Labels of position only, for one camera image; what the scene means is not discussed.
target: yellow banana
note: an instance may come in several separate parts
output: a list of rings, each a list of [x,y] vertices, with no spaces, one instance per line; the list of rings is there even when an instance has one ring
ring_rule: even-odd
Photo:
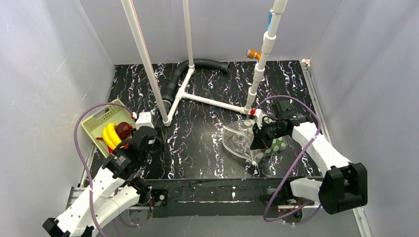
[[[111,139],[115,147],[122,142],[122,140],[117,135],[117,132],[115,131],[115,124],[113,122],[110,122],[108,126],[106,126],[106,132],[108,133],[108,137]]]
[[[103,141],[106,143],[106,145],[108,145],[108,147],[110,147],[112,150],[115,149],[116,145],[114,145],[114,143],[109,138],[108,133],[106,131],[106,127],[103,128],[102,138],[103,138]]]

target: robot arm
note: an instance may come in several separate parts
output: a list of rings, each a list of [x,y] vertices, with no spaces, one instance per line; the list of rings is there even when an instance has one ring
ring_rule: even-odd
[[[140,124],[126,148],[115,148],[105,159],[93,179],[93,208],[100,226],[113,220],[122,211],[147,198],[149,185],[140,178],[128,181],[123,190],[113,198],[109,196],[137,171],[150,151],[160,149],[159,133],[151,124],[151,115],[140,114]],[[90,237],[97,234],[90,213],[90,188],[57,218],[48,218],[43,228],[51,237]]]
[[[293,128],[292,138],[305,146],[316,132],[316,125],[305,122]],[[367,169],[353,164],[342,156],[319,134],[307,149],[319,166],[323,181],[301,178],[290,182],[295,197],[319,202],[329,214],[346,211],[367,204]]]
[[[268,118],[261,110],[253,111],[256,123],[251,149],[268,148],[274,138],[291,136],[302,147],[313,138],[316,125],[310,118],[293,110],[288,100],[272,105],[276,119]],[[308,178],[289,178],[287,189],[295,198],[305,198],[320,203],[329,214],[336,214],[367,204],[367,170],[342,156],[319,134],[307,149],[319,166],[323,181]]]

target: white wall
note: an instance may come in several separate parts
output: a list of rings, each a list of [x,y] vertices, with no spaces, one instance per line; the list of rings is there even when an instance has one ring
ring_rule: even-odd
[[[0,236],[46,236],[81,178],[74,124],[114,66],[78,0],[0,1],[0,22]]]
[[[248,61],[260,50],[274,0],[191,0],[195,58]],[[269,60],[310,58],[341,0],[290,0]],[[114,64],[141,63],[120,0],[81,0]],[[135,0],[153,63],[187,59],[181,0]]]
[[[344,0],[311,60],[334,146],[369,174],[373,236],[418,236],[419,3]]]

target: black flexible hose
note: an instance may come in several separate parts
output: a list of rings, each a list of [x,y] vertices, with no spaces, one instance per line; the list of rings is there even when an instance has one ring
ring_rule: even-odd
[[[223,72],[228,72],[229,63],[221,63],[210,59],[194,59],[195,68],[208,68],[214,70],[221,70]],[[163,90],[162,98],[165,104],[165,109],[169,112],[170,105],[173,103],[177,87],[179,84],[180,76],[188,70],[189,61],[186,60],[180,63],[174,73],[170,76],[170,80],[166,88]]]

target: black table top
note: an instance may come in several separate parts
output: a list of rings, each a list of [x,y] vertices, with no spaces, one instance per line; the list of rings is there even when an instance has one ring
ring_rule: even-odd
[[[246,103],[255,62],[230,62],[230,72],[196,69],[187,92],[209,99],[243,106]],[[166,85],[177,64],[153,65],[159,85]],[[298,61],[267,62],[264,78],[257,91],[258,102],[271,95],[289,95],[313,105]],[[157,105],[143,65],[117,65],[109,101],[119,98],[134,112],[155,112]],[[272,112],[268,103],[261,108]],[[298,103],[293,106],[308,114]],[[282,178],[301,146],[286,138],[288,146],[271,157],[264,158],[257,168],[224,149],[221,137],[223,125],[244,119],[240,113],[191,100],[182,100],[166,129],[164,155],[149,157],[137,173],[145,179],[214,179],[214,178]],[[93,176],[104,160],[96,149],[91,165]],[[304,155],[294,168],[293,176],[321,176],[314,161]]]

